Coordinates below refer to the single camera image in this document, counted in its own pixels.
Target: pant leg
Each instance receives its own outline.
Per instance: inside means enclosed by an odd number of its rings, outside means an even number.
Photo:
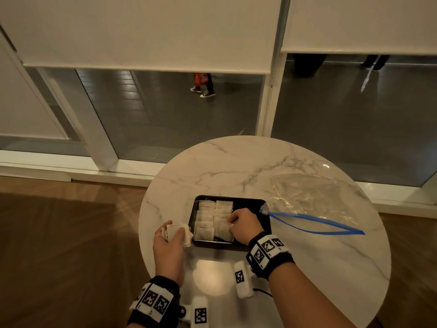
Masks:
[[[210,73],[208,73],[208,82],[206,83],[206,89],[210,92],[214,91],[214,84],[212,83],[212,78]]]
[[[378,55],[368,55],[364,63],[361,64],[361,66],[364,68],[370,68],[373,65],[373,63],[376,61],[377,57]]]
[[[381,55],[379,59],[376,61],[375,66],[373,67],[373,70],[381,70],[382,67],[385,65],[387,60],[389,59],[390,55]]]

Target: wrist band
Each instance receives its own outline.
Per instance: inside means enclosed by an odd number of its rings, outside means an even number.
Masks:
[[[276,235],[262,231],[249,242],[246,259],[252,271],[261,278],[269,279],[271,272],[285,262],[295,263],[288,248]]]
[[[137,323],[147,328],[177,327],[179,286],[164,276],[155,276],[142,287],[132,310],[128,325]]]

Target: sneaker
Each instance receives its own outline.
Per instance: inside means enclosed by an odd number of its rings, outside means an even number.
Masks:
[[[208,90],[206,90],[203,94],[200,95],[200,98],[204,99],[204,98],[213,97],[215,95],[216,95],[215,91],[208,91]]]
[[[202,89],[200,88],[200,86],[194,86],[190,88],[190,91],[194,93],[202,93]]]

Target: black tray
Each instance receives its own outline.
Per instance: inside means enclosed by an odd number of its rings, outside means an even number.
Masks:
[[[222,200],[222,201],[232,201],[234,203],[233,211],[240,208],[248,208],[253,214],[255,214],[259,220],[259,223],[261,223],[261,226],[263,229],[271,233],[271,226],[270,226],[270,217],[267,215],[263,215],[259,212],[262,205],[264,205],[266,202],[262,199],[248,199],[248,198],[232,198],[232,197],[217,197],[212,195],[198,195],[193,204],[193,209],[191,211],[190,215],[190,221],[188,225],[191,227],[192,232],[194,233],[194,222],[195,222],[195,215],[196,211],[199,209],[199,201],[200,200]],[[247,251],[247,246],[244,244],[241,244],[237,240],[234,240],[232,243],[226,242],[224,240],[221,240],[220,238],[214,237],[213,241],[200,241],[200,240],[193,240],[194,244],[196,246],[202,246],[207,248],[220,248],[220,249],[228,249],[228,250],[239,250],[239,251]]]

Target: marble tabletop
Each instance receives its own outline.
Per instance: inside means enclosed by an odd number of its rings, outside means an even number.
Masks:
[[[174,157],[154,178],[142,202],[139,241],[145,265],[155,273],[155,230],[167,220],[188,223],[198,195],[268,200],[271,176],[305,174],[332,179],[355,214],[363,235],[328,236],[298,231],[271,219],[272,233],[287,245],[298,267],[358,327],[377,314],[391,273],[389,241],[364,192],[330,161],[278,139],[231,136],[195,145]],[[192,245],[185,259],[181,303],[196,295],[209,301],[210,326],[281,327],[273,300],[262,293],[237,297],[233,264],[244,252]],[[254,287],[268,290],[266,281]]]

